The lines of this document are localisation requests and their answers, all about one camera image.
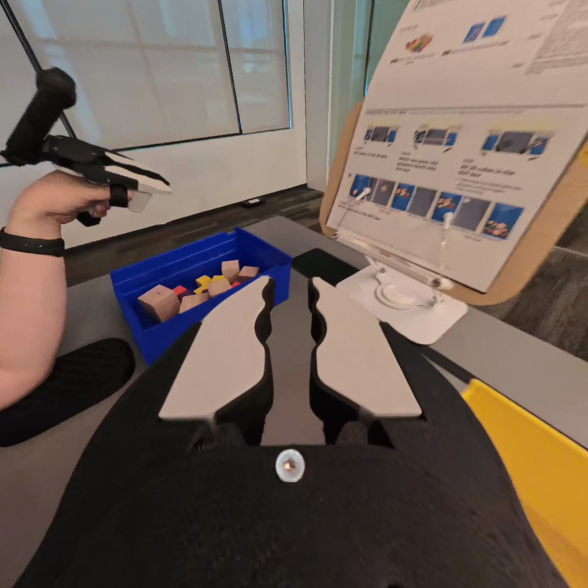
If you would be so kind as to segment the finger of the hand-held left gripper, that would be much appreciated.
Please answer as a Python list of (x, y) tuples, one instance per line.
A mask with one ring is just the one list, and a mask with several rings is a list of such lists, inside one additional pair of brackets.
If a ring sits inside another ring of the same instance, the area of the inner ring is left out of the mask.
[(160, 173), (113, 151), (104, 151), (104, 165), (107, 171), (124, 176), (137, 184), (170, 184)]
[(107, 179), (135, 192), (146, 194), (172, 194), (169, 182), (160, 174), (135, 165), (107, 165), (104, 167)]

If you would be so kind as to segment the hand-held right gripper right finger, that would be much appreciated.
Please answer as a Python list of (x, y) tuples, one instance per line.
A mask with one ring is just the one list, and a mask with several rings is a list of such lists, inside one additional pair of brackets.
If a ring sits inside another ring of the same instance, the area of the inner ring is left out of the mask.
[(309, 400), (334, 445), (355, 423), (366, 431), (388, 419), (422, 417), (422, 408), (402, 371), (380, 321), (363, 305), (320, 277), (308, 282), (312, 315)]

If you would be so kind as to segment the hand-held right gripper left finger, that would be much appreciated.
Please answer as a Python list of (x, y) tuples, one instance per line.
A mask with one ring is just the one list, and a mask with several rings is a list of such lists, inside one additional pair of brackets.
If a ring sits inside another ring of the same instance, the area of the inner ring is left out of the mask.
[(202, 320), (159, 410), (164, 423), (195, 423), (209, 435), (237, 428), (248, 446), (260, 446), (273, 405), (268, 348), (275, 281), (254, 279)]

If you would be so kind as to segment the pile of wooden cubes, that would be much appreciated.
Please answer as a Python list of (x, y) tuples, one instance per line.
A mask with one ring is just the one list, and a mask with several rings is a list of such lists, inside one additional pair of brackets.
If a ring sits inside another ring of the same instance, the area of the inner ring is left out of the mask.
[(258, 266), (242, 265), (237, 259), (224, 260), (219, 273), (197, 277), (192, 288), (156, 285), (139, 296), (137, 302), (153, 320), (165, 322), (252, 280), (260, 274), (260, 270)]

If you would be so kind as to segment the blue plastic box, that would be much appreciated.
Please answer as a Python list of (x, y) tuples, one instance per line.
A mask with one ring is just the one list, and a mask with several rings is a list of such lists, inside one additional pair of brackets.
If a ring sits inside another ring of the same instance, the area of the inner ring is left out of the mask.
[(220, 275), (222, 262), (233, 259), (241, 266), (258, 267), (258, 277), (274, 280), (274, 306), (288, 299), (292, 258), (239, 227), (111, 272), (116, 300), (146, 364), (156, 362), (191, 325), (201, 322), (231, 293), (225, 292), (162, 323), (143, 310), (138, 298), (158, 285), (195, 290), (197, 278)]

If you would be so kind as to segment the yellow plastic box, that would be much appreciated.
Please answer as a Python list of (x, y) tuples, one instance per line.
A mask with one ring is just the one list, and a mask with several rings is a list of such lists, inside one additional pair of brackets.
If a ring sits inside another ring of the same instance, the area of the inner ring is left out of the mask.
[(587, 450), (480, 380), (462, 393), (570, 587), (587, 587)]

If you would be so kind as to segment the person's left forearm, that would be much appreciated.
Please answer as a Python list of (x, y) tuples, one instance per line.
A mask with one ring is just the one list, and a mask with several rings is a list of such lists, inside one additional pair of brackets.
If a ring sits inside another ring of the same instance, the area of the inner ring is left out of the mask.
[(1, 410), (51, 372), (65, 330), (63, 258), (1, 252)]

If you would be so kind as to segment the person's left hand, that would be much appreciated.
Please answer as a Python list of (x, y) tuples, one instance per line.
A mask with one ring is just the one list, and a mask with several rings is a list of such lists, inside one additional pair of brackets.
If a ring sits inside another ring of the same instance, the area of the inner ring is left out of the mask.
[(60, 171), (48, 173), (25, 188), (13, 204), (5, 232), (26, 238), (61, 238), (69, 224), (86, 208), (93, 216), (105, 217), (111, 208), (107, 187)]

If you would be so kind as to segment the black wristband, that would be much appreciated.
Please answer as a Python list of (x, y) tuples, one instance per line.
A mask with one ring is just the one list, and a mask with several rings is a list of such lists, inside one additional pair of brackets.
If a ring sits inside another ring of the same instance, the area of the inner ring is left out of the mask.
[(37, 254), (62, 258), (65, 253), (63, 239), (40, 239), (13, 235), (1, 229), (1, 249), (24, 254)]

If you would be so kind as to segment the black flat pad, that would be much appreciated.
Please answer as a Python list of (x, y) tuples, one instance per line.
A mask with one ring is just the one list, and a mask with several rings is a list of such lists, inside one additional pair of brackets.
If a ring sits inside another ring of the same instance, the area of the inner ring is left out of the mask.
[(319, 277), (332, 286), (358, 272), (358, 268), (320, 248), (295, 256), (292, 269), (308, 279)]

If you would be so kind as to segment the wooden instruction board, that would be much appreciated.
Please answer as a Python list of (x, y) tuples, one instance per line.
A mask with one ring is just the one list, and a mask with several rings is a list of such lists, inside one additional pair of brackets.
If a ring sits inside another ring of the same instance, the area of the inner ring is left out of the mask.
[(487, 294), (587, 136), (587, 1), (410, 1), (323, 221)]

